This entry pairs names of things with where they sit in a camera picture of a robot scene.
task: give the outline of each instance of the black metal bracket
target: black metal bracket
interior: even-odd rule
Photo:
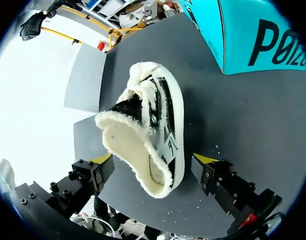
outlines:
[[[263,221],[282,201],[280,196],[268,188],[257,195],[254,192],[255,183],[238,176],[233,171],[233,164],[227,160],[199,157],[195,154],[192,157],[191,170],[205,194],[208,196],[211,193],[226,214],[235,218],[227,230],[228,234]]]

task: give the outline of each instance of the sneaker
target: sneaker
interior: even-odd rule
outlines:
[[[149,195],[165,198],[184,176],[182,93],[160,64],[134,64],[129,75],[116,105],[95,122],[104,147],[132,168]]]

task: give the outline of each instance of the white wall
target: white wall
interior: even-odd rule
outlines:
[[[99,33],[67,20],[52,18],[55,30],[97,46]],[[10,161],[17,185],[36,181],[48,190],[71,170],[73,124],[92,115],[63,107],[79,48],[42,32],[26,42],[15,37],[0,56],[0,159]]]

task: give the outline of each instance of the yellow pipe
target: yellow pipe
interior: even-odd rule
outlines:
[[[60,8],[66,10],[66,11],[69,11],[69,12],[71,12],[71,13],[74,13],[74,14],[76,14],[76,15],[82,17],[82,18],[86,18],[86,16],[87,16],[87,15],[85,15],[84,13],[78,12],[78,11],[73,10],[73,9],[71,9],[71,8],[68,8],[68,7],[66,7],[66,6],[61,6]],[[106,30],[106,31],[108,31],[108,32],[111,30],[111,29],[109,29],[107,26],[104,26],[104,25],[101,24],[100,22],[94,20],[93,18],[90,18],[90,16],[89,16],[89,19],[88,19],[88,20],[89,20],[90,22],[94,23],[95,25],[98,25],[100,28],[102,28],[102,29],[104,29],[104,30]],[[117,38],[119,37],[119,34],[117,34],[117,33],[113,33],[113,35],[114,35],[115,37],[117,37]]]
[[[73,37],[70,37],[70,36],[68,36],[68,35],[65,35],[65,34],[63,34],[63,33],[60,33],[60,32],[58,32],[58,31],[54,31],[54,30],[52,30],[52,29],[49,29],[49,28],[46,28],[46,27],[41,27],[41,29],[42,30],[44,30],[44,31],[46,31],[46,32],[50,32],[50,33],[53,33],[53,34],[56,34],[56,35],[58,35],[58,36],[61,36],[61,37],[63,37],[63,38],[65,38],[65,39],[69,39],[69,40],[71,40],[72,42],[74,41],[74,40],[77,40],[77,39],[75,39],[75,38],[73,38]]]
[[[133,27],[133,28],[122,28],[122,29],[113,29],[113,32],[116,31],[139,31],[142,30],[143,28],[138,28],[138,27]]]
[[[108,35],[108,44],[109,44],[109,50],[112,49],[112,37],[111,34]]]

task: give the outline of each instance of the shoe sole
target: shoe sole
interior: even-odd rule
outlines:
[[[172,73],[167,70],[164,66],[155,62],[141,62],[142,70],[151,71],[154,78],[165,77],[169,92],[173,104],[173,115],[174,115],[174,133],[177,145],[177,155],[175,157],[175,170],[173,176],[173,186],[171,190],[174,190],[182,181],[185,170],[185,159],[184,159],[184,101],[180,86],[177,80],[174,78]]]

